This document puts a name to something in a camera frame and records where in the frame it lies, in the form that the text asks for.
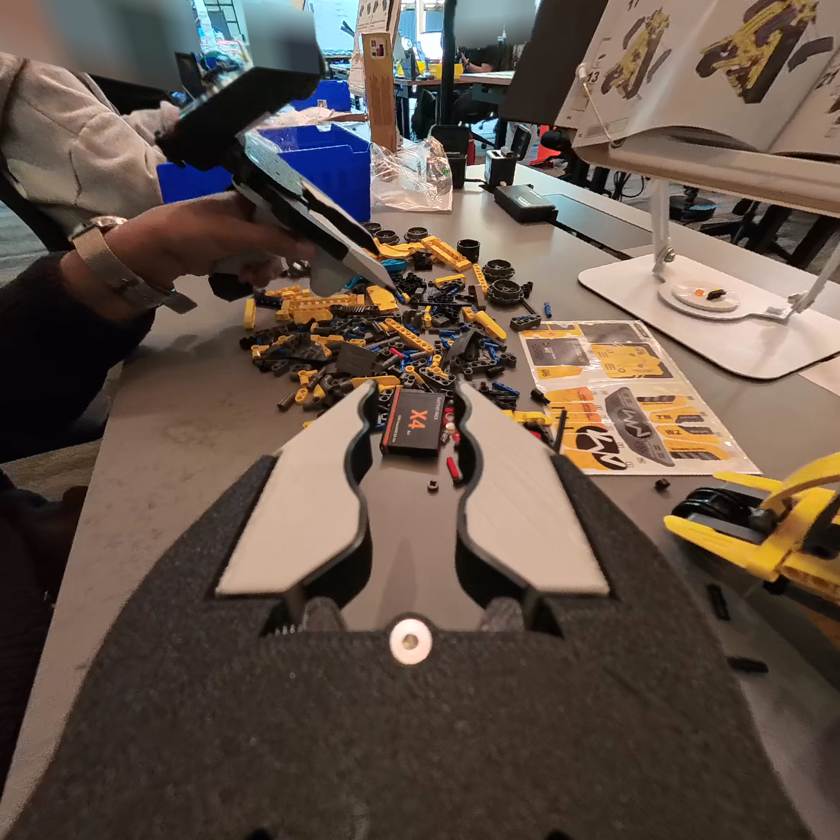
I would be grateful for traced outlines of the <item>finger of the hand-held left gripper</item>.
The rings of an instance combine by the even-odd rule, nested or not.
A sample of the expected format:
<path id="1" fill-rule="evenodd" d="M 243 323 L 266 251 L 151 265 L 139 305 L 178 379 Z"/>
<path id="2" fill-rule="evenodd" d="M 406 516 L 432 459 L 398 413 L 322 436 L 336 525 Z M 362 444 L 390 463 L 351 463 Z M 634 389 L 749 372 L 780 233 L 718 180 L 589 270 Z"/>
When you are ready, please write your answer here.
<path id="1" fill-rule="evenodd" d="M 331 256 L 343 258 L 352 246 L 380 256 L 371 232 L 313 184 L 282 186 L 282 201 L 282 223 Z"/>
<path id="2" fill-rule="evenodd" d="M 279 186 L 265 186 L 262 193 L 233 182 L 236 193 L 255 207 L 253 221 L 281 228 L 308 240 L 314 248 L 309 286 L 318 296 L 336 295 L 354 277 L 393 289 L 389 274 L 375 258 L 369 232 L 317 190 L 304 186 L 302 195 Z"/>

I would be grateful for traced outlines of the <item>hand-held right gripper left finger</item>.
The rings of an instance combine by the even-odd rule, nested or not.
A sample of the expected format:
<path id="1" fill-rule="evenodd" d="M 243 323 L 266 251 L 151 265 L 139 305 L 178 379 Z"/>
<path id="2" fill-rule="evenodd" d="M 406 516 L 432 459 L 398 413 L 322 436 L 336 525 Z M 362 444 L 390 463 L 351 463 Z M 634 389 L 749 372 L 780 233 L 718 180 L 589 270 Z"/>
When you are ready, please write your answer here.
<path id="1" fill-rule="evenodd" d="M 216 584 L 220 596 L 353 599 L 371 576 L 361 482 L 373 465 L 366 382 L 275 453 Z"/>

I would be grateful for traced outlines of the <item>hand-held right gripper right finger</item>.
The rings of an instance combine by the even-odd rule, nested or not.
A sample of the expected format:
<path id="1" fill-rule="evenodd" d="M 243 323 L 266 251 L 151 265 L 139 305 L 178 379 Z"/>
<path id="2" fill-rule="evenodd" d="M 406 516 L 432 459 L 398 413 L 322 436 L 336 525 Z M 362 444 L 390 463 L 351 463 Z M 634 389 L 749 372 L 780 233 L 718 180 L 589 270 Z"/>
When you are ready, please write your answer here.
<path id="1" fill-rule="evenodd" d="M 602 567 L 554 467 L 553 451 L 468 383 L 458 383 L 461 442 L 475 457 L 458 537 L 526 592 L 606 597 Z"/>

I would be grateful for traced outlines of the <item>teal toy piece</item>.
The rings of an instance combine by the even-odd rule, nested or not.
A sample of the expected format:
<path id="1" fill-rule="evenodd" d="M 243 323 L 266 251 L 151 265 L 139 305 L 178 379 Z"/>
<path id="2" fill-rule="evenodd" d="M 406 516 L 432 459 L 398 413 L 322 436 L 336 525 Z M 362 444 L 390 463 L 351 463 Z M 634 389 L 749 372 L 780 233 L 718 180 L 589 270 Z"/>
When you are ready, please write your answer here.
<path id="1" fill-rule="evenodd" d="M 406 268 L 403 259 L 357 259 L 352 255 L 340 265 L 347 277 L 360 277 L 360 281 L 368 286 L 383 287 L 390 291 L 396 289 L 396 275 Z"/>

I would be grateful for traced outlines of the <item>pile of toy building pieces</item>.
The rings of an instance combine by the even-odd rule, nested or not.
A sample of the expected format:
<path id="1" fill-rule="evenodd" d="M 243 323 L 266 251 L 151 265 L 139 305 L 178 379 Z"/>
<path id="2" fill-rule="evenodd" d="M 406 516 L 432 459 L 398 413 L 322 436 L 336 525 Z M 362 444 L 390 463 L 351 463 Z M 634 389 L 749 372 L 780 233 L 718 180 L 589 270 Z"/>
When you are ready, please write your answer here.
<path id="1" fill-rule="evenodd" d="M 320 417 L 371 382 L 372 430 L 383 434 L 397 389 L 443 393 L 441 448 L 457 448 L 456 385 L 477 378 L 479 393 L 559 454 L 566 412 L 553 432 L 547 415 L 518 410 L 520 392 L 502 380 L 518 357 L 487 310 L 491 288 L 475 262 L 478 244 L 453 248 L 425 227 L 401 237 L 376 222 L 363 226 L 379 247 L 377 259 L 406 262 L 394 291 L 354 277 L 327 297 L 295 284 L 255 290 L 245 300 L 239 347 L 258 373 L 292 383 L 277 410 L 296 406 Z"/>

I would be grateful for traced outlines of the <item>person's left forearm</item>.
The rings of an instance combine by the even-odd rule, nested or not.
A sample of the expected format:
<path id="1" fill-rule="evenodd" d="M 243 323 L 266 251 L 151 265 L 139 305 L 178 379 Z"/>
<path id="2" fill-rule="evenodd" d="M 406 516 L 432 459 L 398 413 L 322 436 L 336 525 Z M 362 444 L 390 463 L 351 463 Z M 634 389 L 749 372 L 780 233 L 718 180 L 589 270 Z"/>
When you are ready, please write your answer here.
<path id="1" fill-rule="evenodd" d="M 1 290 L 2 462 L 79 434 L 109 372 L 140 345 L 150 310 L 127 321 L 98 315 L 63 285 L 62 253 L 38 258 Z"/>

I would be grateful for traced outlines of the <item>person's left hand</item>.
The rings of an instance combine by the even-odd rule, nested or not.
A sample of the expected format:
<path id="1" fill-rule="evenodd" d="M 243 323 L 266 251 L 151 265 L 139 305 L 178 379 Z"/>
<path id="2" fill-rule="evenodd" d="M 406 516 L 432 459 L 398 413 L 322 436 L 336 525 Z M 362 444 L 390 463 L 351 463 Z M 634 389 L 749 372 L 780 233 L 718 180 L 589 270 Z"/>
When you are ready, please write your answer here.
<path id="1" fill-rule="evenodd" d="M 169 290 L 185 276 L 210 276 L 235 259 L 252 287 L 278 278 L 281 260 L 311 261 L 315 248 L 299 234 L 256 221 L 256 207 L 237 192 L 158 206 L 105 235 L 111 252 L 149 285 Z"/>

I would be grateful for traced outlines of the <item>large blue plastic bin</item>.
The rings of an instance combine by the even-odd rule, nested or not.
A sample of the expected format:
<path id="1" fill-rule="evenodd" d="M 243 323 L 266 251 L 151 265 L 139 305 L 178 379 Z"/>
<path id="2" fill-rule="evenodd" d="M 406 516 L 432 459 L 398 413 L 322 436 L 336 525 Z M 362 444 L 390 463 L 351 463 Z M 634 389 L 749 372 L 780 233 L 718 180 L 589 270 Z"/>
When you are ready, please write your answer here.
<path id="1" fill-rule="evenodd" d="M 370 142 L 339 124 L 251 131 L 248 141 L 269 146 L 359 223 L 371 219 Z M 222 167 L 198 171 L 174 163 L 157 168 L 164 203 L 223 192 L 232 176 Z"/>

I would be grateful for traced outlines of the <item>clear plastic bag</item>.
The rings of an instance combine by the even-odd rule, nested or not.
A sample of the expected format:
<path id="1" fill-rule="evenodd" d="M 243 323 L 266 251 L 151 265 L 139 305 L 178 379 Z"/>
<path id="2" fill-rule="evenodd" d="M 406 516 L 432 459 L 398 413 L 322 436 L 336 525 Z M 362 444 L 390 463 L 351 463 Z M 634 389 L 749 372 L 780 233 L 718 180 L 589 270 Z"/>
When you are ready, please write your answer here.
<path id="1" fill-rule="evenodd" d="M 407 141 L 396 152 L 371 143 L 371 205 L 407 213 L 451 212 L 453 179 L 444 146 Z"/>

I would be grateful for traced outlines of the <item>tall brown cardboard box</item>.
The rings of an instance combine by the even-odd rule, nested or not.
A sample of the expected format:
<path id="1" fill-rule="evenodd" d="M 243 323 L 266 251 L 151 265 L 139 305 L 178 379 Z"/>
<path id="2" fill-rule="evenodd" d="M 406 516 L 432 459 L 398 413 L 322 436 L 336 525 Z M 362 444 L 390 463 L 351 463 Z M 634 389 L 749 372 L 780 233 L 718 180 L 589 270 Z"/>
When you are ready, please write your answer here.
<path id="1" fill-rule="evenodd" d="M 398 131 L 391 37 L 387 33 L 362 34 L 360 54 L 371 141 L 394 153 L 398 146 Z"/>

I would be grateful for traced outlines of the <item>black battery pack box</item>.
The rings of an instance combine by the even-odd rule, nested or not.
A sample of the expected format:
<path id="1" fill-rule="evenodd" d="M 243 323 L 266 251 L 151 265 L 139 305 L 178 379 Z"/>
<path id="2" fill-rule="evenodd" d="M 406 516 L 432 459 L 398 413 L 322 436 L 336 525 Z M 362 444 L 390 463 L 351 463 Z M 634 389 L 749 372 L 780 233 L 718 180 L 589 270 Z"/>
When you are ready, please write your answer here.
<path id="1" fill-rule="evenodd" d="M 381 437 L 383 455 L 431 458 L 441 448 L 446 395 L 400 387 Z"/>

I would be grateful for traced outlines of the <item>black power adapter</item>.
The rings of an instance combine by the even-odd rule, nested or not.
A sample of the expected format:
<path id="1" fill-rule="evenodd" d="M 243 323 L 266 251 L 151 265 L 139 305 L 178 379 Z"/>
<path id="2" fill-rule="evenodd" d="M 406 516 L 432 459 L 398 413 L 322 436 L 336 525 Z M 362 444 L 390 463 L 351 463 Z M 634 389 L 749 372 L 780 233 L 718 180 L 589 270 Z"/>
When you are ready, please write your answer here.
<path id="1" fill-rule="evenodd" d="M 530 185 L 500 185 L 493 192 L 496 205 L 518 224 L 554 224 L 558 208 Z"/>

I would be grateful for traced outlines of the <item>silver wristwatch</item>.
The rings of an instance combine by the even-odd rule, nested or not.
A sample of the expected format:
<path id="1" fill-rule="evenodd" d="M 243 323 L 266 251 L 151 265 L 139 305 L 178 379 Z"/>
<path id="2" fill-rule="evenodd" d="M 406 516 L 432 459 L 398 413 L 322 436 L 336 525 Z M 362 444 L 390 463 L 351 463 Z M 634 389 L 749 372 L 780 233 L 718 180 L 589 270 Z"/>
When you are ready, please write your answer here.
<path id="1" fill-rule="evenodd" d="M 175 289 L 160 290 L 132 271 L 111 251 L 106 234 L 126 224 L 125 217 L 97 216 L 76 226 L 70 236 L 81 260 L 111 291 L 143 311 L 168 308 L 186 314 L 196 302 Z"/>

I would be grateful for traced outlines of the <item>black flat panel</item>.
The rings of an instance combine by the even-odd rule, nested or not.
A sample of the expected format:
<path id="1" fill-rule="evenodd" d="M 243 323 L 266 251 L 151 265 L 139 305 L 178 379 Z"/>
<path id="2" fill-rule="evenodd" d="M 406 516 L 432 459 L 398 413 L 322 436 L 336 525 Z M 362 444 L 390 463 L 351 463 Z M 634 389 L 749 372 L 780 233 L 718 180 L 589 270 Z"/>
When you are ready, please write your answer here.
<path id="1" fill-rule="evenodd" d="M 514 70 L 500 120 L 557 123 L 607 1 L 543 1 Z"/>

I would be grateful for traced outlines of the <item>white book stand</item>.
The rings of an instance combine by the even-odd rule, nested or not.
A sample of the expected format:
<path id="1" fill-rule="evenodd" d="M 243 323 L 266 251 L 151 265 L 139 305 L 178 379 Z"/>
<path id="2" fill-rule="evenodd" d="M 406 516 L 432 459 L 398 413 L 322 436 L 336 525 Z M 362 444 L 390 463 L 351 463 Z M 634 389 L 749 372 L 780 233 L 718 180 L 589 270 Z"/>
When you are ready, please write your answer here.
<path id="1" fill-rule="evenodd" d="M 838 248 L 808 290 L 782 297 L 703 261 L 677 254 L 669 230 L 669 182 L 838 217 L 838 163 L 728 150 L 663 134 L 577 150 L 594 165 L 649 176 L 652 255 L 588 269 L 581 285 L 735 375 L 777 380 L 838 353 L 838 321 L 813 310 L 838 268 Z M 719 301 L 693 291 L 725 289 Z"/>

